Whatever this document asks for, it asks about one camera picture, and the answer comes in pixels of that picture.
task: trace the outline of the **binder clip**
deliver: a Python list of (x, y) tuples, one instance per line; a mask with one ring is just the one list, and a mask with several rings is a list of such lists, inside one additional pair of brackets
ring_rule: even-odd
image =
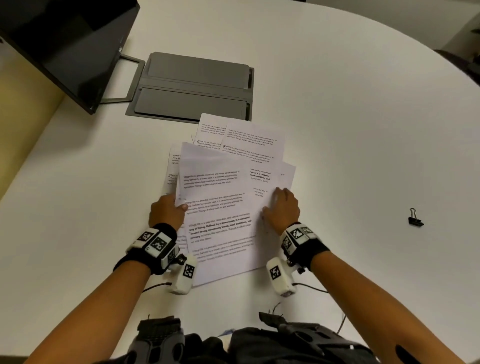
[(410, 217), (408, 218), (408, 223), (413, 226), (418, 226), (419, 228), (425, 225), (420, 219), (417, 218), (417, 211), (413, 207), (410, 208)]

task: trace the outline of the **wrist strap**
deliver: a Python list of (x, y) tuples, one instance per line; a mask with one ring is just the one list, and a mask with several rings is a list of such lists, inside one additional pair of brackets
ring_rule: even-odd
[(330, 251), (308, 226), (299, 222), (286, 228), (280, 236), (280, 241), (288, 260), (309, 270), (315, 255)]
[(117, 269), (122, 263), (135, 260), (150, 268), (150, 274), (163, 274), (180, 248), (175, 244), (177, 232), (168, 224), (156, 224), (146, 229), (125, 251), (125, 255), (115, 265)]

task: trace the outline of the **monitor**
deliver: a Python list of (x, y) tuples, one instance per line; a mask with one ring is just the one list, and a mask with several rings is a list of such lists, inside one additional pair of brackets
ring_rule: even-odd
[(136, 0), (0, 0), (0, 37), (95, 113), (140, 6)]

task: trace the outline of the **hand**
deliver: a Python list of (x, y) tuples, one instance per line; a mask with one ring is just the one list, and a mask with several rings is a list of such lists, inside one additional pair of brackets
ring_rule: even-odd
[(278, 235), (282, 235), (287, 227), (299, 220), (299, 202), (288, 188), (282, 190), (277, 187), (274, 196), (276, 201), (273, 208), (263, 208), (264, 218)]
[(173, 227), (175, 230), (178, 230), (183, 224), (185, 211), (187, 210), (187, 204), (175, 207), (174, 194), (162, 196), (157, 202), (152, 203), (150, 217), (148, 219), (148, 226), (152, 228), (156, 224), (164, 222)]

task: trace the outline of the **white table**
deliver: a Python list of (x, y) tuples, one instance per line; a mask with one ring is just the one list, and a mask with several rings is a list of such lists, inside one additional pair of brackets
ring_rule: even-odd
[[(287, 134), (301, 220), (463, 359), (478, 356), (480, 89), (417, 41), (335, 9), (286, 0), (141, 6), (125, 53), (254, 67), (253, 122)], [(1, 354), (29, 354), (111, 272), (147, 223), (170, 144), (196, 131), (126, 108), (90, 117), (65, 99), (4, 196)], [(408, 225), (410, 207), (424, 227)], [(310, 273), (298, 279), (320, 286)], [(257, 312), (279, 301), (288, 320), (340, 323), (328, 295), (299, 287), (280, 300), (259, 269), (186, 297), (143, 294), (115, 355), (148, 315), (177, 315), (185, 332), (206, 338), (260, 327)], [(348, 322), (342, 334), (360, 340)]]

